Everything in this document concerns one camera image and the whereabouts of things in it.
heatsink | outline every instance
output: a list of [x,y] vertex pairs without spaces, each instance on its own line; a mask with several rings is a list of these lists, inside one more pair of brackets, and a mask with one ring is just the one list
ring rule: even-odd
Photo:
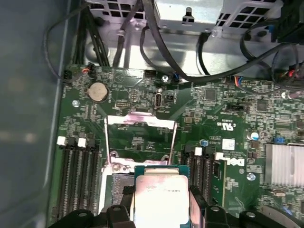
[[304,187],[304,147],[266,145],[265,182],[279,186]]

black memory slot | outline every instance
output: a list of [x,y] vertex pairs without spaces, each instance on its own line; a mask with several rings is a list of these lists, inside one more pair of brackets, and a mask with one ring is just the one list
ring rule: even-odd
[[212,160],[204,159],[202,193],[207,203],[210,203]]
[[97,166],[98,166],[98,151],[93,151],[91,159],[91,182],[89,190],[89,201],[88,209],[95,213],[95,193],[96,193],[96,175],[97,175]]
[[73,182],[75,181],[75,173],[77,172],[77,155],[76,150],[72,150],[72,157],[71,157],[71,164],[68,170],[68,188],[67,188],[67,207],[66,212],[73,211],[73,199],[74,199],[74,189],[73,189]]
[[87,165],[89,160],[89,151],[85,150],[82,153],[82,164],[81,164],[81,175],[79,179],[79,185],[78,185],[78,208],[79,209],[85,209],[84,208],[84,202],[85,202],[85,193],[86,193],[86,175],[87,175]]
[[203,190],[203,184],[204,184],[204,157],[200,156],[198,157],[198,188],[200,192]]
[[57,219],[61,219],[64,214],[64,199],[65,199],[65,191],[66,191],[66,181],[67,181],[67,167],[68,167],[68,159],[69,159],[69,149],[64,149],[62,150],[62,165],[61,165],[61,173],[60,173],[60,193],[58,197],[58,203],[57,203],[57,208],[58,208],[58,216]]
[[80,151],[78,149],[75,149],[73,151],[73,159],[70,169],[68,212],[72,212],[74,210],[73,207],[74,207],[74,201],[76,195],[76,180],[77,180],[79,155],[80,155]]
[[190,185],[195,185],[195,160],[194,153],[189,156],[189,168],[190,168]]

metal bracket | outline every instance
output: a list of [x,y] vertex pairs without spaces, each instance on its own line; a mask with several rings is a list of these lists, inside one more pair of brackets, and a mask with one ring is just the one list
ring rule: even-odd
[[111,164],[108,125],[113,125],[113,124],[134,125],[135,123],[146,123],[150,127],[163,127],[163,128],[168,128],[170,130],[173,130],[173,137],[172,137],[170,155],[169,155],[169,160],[168,160],[168,165],[171,165],[177,123],[174,120],[160,120],[151,113],[143,113],[143,112],[130,112],[126,116],[108,115],[104,119],[104,124],[105,124],[104,133],[105,133],[108,164]]

capacitor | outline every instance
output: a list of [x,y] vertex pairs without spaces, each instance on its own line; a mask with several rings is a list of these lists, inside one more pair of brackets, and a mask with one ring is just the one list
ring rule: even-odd
[[200,145],[201,145],[202,147],[207,147],[207,146],[209,145],[209,142],[208,142],[207,140],[204,140],[204,139],[201,139],[201,140],[199,141],[199,143],[200,143]]
[[88,88],[87,93],[93,101],[99,103],[107,98],[108,90],[103,83],[95,82]]
[[258,140],[259,139],[259,135],[257,132],[250,132],[247,134],[247,138],[249,140]]

black cable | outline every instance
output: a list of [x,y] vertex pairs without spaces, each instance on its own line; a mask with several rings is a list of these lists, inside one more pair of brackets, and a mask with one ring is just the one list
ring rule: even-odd
[[100,66],[106,66],[109,67],[109,60],[105,51],[105,46],[104,43],[100,37],[100,34],[98,32],[98,29],[96,27],[95,21],[94,21],[94,17],[93,14],[91,12],[91,10],[87,7],[85,9],[85,18],[86,18],[86,26],[87,29],[89,30],[91,39],[92,39],[92,43],[95,49],[95,53],[97,56],[97,60],[98,60],[98,64]]
[[64,83],[72,83],[74,81],[76,81],[79,77],[81,77],[83,75],[83,73],[78,73],[75,77],[73,77],[72,79],[64,79],[62,78],[54,69],[50,59],[49,59],[49,52],[48,52],[48,36],[50,34],[50,32],[52,31],[52,29],[54,27],[56,27],[57,25],[59,25],[60,23],[70,19],[71,17],[77,15],[79,12],[81,12],[82,10],[84,10],[90,3],[85,2],[84,4],[82,4],[81,6],[79,6],[76,10],[70,12],[68,15],[64,16],[63,18],[61,18],[60,20],[58,20],[57,22],[55,22],[52,26],[50,26],[49,28],[46,29],[46,32],[43,36],[43,49],[44,49],[44,57],[45,60],[47,62],[47,66],[49,67],[50,71],[52,72],[52,74],[59,79],[60,81],[64,82]]
[[199,58],[199,65],[203,70],[205,75],[210,75],[209,71],[207,70],[204,61],[203,61],[203,46],[207,42],[209,37],[209,33],[201,33],[198,40],[198,58]]
[[[256,29],[256,28],[260,28],[260,27],[266,27],[266,26],[270,26],[270,25],[274,25],[276,24],[278,21],[276,19],[274,20],[267,20],[267,21],[263,21],[263,22],[259,22],[253,26],[251,26],[241,37],[241,40],[240,40],[240,49],[241,49],[241,52],[242,54],[244,55],[244,57],[246,59],[248,59],[249,61],[250,60],[253,60],[255,59],[256,57],[247,49],[246,45],[245,45],[245,37],[246,35],[251,32],[252,30]],[[260,65],[261,67],[265,68],[268,72],[268,74],[270,74],[271,72],[271,67],[263,62],[263,61],[260,61],[258,63],[258,65]]]
[[156,66],[146,55],[146,53],[144,52],[144,49],[143,49],[143,44],[144,44],[144,39],[145,39],[145,33],[146,33],[146,30],[148,30],[149,27],[146,26],[142,29],[142,32],[141,32],[141,37],[140,37],[140,40],[139,40],[139,50],[141,52],[141,55],[142,55],[142,58],[144,59],[144,61],[150,65],[151,67],[153,67],[155,70],[159,71],[159,72],[162,72],[164,75],[168,75],[168,76],[173,76],[173,73],[170,73],[170,72],[166,72],[164,71],[163,69],[161,69],[160,67]]
[[148,26],[150,28],[150,31],[154,37],[154,40],[156,42],[156,45],[161,53],[161,55],[165,58],[165,60],[168,62],[168,64],[173,68],[173,70],[182,78],[184,78],[185,80],[189,81],[189,82],[194,82],[194,83],[205,83],[205,82],[210,82],[210,81],[214,81],[217,79],[221,79],[230,75],[235,75],[239,72],[242,72],[252,66],[254,66],[255,64],[257,64],[258,62],[260,62],[262,59],[274,54],[275,52],[277,52],[278,50],[281,50],[285,47],[287,47],[288,45],[286,44],[280,44],[276,47],[274,47],[271,50],[268,50],[267,52],[261,54],[260,56],[258,56],[257,58],[247,62],[244,65],[241,65],[235,69],[223,72],[223,73],[219,73],[216,75],[211,75],[211,76],[202,76],[202,77],[191,77],[191,76],[187,76],[183,70],[180,68],[180,66],[175,62],[174,58],[172,57],[172,55],[170,54],[170,52],[168,51],[162,36],[158,30],[158,26],[157,26],[157,21],[155,19],[155,15],[154,15],[154,10],[153,10],[153,5],[151,0],[142,0],[143,3],[143,8],[144,11],[146,13],[146,17],[147,17],[147,22],[148,22]]
[[[123,24],[121,25],[120,30],[125,31],[127,29],[131,19],[135,16],[135,14],[137,13],[137,11],[140,9],[141,6],[142,6],[142,1],[137,0],[135,5],[131,9],[131,11],[128,13],[126,19],[123,21]],[[123,36],[119,35],[118,41],[117,41],[117,50],[116,50],[116,53],[115,53],[115,56],[113,59],[113,65],[112,65],[113,67],[119,66],[123,48],[124,48],[124,35]]]
[[86,23],[84,12],[81,12],[79,26],[77,31],[77,40],[75,46],[75,52],[73,56],[73,64],[84,64],[85,45],[86,45]]

